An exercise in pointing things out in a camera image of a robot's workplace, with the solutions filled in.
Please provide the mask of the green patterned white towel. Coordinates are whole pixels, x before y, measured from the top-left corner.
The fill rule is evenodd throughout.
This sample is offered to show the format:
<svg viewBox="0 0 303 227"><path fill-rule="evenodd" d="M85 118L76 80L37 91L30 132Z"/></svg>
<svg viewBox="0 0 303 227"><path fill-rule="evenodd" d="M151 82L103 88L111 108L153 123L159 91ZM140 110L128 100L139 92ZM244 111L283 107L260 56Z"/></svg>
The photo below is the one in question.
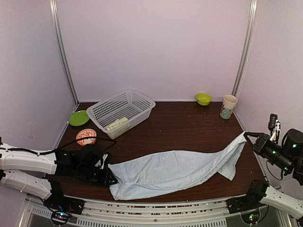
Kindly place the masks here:
<svg viewBox="0 0 303 227"><path fill-rule="evenodd" d="M124 123L127 122L127 121L128 121L128 118L126 118L126 117L123 117L123 118L121 118L121 119L117 119L117 120L115 120L112 124L108 125L108 126L106 127L106 130L107 130L107 131L111 131L111 130L117 128L118 126L124 124Z"/></svg>

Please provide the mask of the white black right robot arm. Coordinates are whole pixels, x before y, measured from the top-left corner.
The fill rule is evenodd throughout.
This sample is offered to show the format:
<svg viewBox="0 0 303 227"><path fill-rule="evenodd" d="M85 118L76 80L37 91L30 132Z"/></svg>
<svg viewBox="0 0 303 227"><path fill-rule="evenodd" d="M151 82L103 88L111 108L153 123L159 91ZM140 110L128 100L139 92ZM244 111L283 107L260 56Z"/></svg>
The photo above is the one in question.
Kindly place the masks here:
<svg viewBox="0 0 303 227"><path fill-rule="evenodd" d="M302 137L297 136L297 141L286 139L284 146L271 141L270 136L264 133L246 132L244 138L257 155L279 167L285 175L292 174L300 185L303 184ZM253 180L242 203L246 208L252 209L259 202L284 211L300 225L303 224L302 200L283 194L262 180Z"/></svg>

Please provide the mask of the light blue towel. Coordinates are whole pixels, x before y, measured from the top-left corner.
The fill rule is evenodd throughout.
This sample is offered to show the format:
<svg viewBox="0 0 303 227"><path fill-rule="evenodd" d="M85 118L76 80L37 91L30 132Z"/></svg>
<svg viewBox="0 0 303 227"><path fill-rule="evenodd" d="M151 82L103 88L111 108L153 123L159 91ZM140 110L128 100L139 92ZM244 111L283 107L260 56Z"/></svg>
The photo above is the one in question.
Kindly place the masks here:
<svg viewBox="0 0 303 227"><path fill-rule="evenodd" d="M215 153L171 150L109 165L118 180L109 190L116 201L128 201L201 185L216 173L231 181L245 143L244 135L240 134Z"/></svg>

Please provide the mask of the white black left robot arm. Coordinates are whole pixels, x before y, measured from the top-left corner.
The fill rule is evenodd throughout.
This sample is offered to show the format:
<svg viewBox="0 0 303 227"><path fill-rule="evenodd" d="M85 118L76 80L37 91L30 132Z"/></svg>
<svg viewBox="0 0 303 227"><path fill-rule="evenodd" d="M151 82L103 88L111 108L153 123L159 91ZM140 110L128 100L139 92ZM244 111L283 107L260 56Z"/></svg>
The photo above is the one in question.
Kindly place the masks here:
<svg viewBox="0 0 303 227"><path fill-rule="evenodd" d="M84 201L64 196L59 182L37 178L31 172L66 176L109 187L117 179L108 166L111 154L94 144L80 150L30 150L0 144L0 184L40 198L46 207L81 213Z"/></svg>

